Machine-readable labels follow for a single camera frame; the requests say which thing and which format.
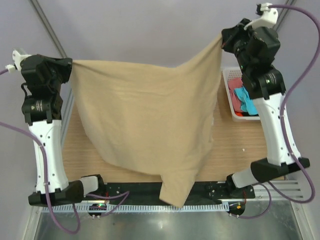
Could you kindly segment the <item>beige t shirt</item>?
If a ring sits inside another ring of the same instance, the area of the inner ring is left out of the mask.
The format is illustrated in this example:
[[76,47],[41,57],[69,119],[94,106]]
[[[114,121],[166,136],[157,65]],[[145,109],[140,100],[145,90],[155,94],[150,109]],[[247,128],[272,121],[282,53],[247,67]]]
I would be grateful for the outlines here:
[[159,199],[182,207],[213,148],[222,36],[189,61],[163,67],[74,60],[71,88],[86,136],[102,159],[160,176]]

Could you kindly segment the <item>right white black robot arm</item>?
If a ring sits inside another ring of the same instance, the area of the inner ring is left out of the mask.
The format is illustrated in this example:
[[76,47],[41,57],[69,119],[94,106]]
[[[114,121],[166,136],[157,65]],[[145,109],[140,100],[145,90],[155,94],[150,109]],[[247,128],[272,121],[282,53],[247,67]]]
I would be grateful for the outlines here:
[[281,106],[286,96],[283,76],[273,65],[281,44],[270,27],[255,27],[249,19],[222,30],[221,48],[234,54],[242,73],[242,83],[257,110],[267,147],[267,156],[253,161],[250,167],[227,176],[233,190],[266,183],[310,167],[293,139],[292,131],[282,133],[281,123],[288,123],[286,109]]

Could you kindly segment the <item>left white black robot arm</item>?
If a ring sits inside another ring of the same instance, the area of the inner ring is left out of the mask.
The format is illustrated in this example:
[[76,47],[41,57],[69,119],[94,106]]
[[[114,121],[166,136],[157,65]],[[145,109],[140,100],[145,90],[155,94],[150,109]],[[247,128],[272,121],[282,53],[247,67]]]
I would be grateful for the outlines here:
[[88,194],[103,194],[106,187],[99,174],[69,181],[61,147],[61,85],[69,81],[73,60],[31,55],[22,60],[21,75],[26,93],[21,110],[35,137],[37,182],[28,196],[31,206],[48,207],[80,203]]

